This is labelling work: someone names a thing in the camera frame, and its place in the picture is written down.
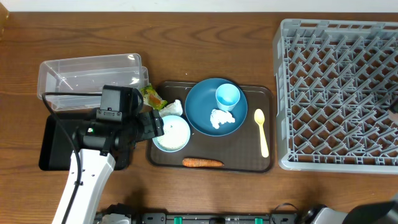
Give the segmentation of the white tissue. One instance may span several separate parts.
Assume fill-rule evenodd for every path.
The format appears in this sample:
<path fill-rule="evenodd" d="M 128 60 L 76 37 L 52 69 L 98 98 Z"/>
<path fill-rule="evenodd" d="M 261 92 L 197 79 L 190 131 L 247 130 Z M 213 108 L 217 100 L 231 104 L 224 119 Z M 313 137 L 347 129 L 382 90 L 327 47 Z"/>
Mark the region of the white tissue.
<path fill-rule="evenodd" d="M 210 115 L 211 125 L 219 129 L 222 124 L 234 123 L 235 118 L 229 111 L 213 109 Z"/>

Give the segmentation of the light blue plastic cup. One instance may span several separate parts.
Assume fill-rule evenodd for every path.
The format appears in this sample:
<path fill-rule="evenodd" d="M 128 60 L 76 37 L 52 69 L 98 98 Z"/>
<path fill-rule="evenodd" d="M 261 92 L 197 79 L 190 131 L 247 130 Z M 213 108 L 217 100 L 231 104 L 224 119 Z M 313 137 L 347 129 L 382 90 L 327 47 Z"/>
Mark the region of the light blue plastic cup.
<path fill-rule="evenodd" d="M 219 110 L 232 111 L 240 100 L 240 90 L 236 85 L 225 83 L 216 89 L 216 103 Z"/>

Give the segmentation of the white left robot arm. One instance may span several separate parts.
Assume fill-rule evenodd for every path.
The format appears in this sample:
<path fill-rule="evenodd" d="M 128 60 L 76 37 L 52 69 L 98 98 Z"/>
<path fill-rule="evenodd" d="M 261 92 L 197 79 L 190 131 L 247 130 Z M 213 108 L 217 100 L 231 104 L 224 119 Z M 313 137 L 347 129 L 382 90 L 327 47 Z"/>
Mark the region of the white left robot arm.
<path fill-rule="evenodd" d="M 130 163 L 137 142 L 163 135 L 157 110 L 118 119 L 115 111 L 97 111 L 67 134 L 72 145 L 70 168 L 54 223 L 93 223 L 104 187 L 115 170 Z"/>

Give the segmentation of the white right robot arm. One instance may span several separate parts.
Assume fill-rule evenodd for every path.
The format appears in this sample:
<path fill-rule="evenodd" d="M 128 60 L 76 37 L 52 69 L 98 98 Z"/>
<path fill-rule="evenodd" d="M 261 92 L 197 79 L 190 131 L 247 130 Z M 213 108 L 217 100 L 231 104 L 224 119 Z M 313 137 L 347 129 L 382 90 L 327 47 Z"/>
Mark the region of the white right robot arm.
<path fill-rule="evenodd" d="M 395 200 L 388 202 L 360 205 L 349 213 L 319 206 L 309 210 L 298 223 L 397 224 L 397 197 Z"/>

